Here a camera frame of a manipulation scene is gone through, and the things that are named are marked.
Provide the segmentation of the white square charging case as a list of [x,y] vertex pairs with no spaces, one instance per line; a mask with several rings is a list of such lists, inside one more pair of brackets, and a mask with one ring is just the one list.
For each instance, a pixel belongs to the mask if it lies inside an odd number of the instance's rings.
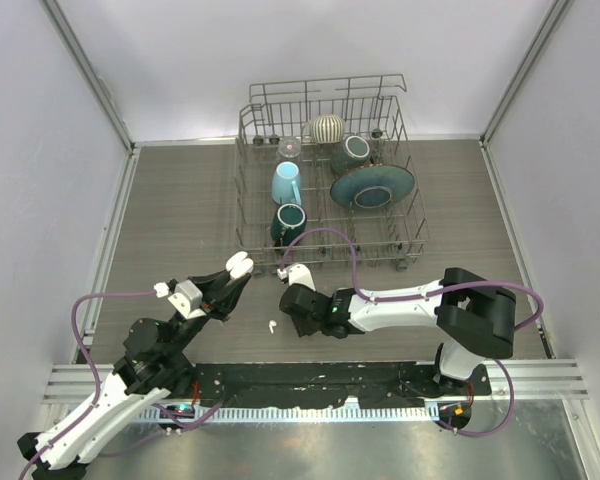
[[238,280],[247,274],[251,274],[254,269],[254,261],[246,251],[239,251],[231,256],[225,263],[225,270],[231,280]]

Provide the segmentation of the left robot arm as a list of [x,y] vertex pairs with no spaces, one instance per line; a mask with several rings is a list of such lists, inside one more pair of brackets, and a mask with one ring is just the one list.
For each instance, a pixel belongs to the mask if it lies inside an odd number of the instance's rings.
[[196,379],[185,347],[209,320],[228,319],[253,269],[253,260],[240,251],[218,272],[155,284],[149,295],[167,299],[174,315],[167,321],[137,320],[113,370],[106,377],[93,375],[94,392],[56,426],[19,439],[28,461],[21,478],[81,479],[103,447],[141,411],[169,397],[185,397]]

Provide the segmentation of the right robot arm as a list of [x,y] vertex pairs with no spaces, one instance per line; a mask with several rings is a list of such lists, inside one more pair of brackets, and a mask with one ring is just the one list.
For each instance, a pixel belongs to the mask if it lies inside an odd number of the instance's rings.
[[279,302],[297,334],[317,332],[338,339],[393,327],[437,327],[450,339],[436,352],[431,380],[452,395],[464,388],[485,359],[513,355],[516,298],[502,287],[472,287],[435,295],[439,288],[480,282],[461,268],[417,287],[372,291],[341,288],[327,296],[316,290],[309,268],[296,263],[277,270],[287,289]]

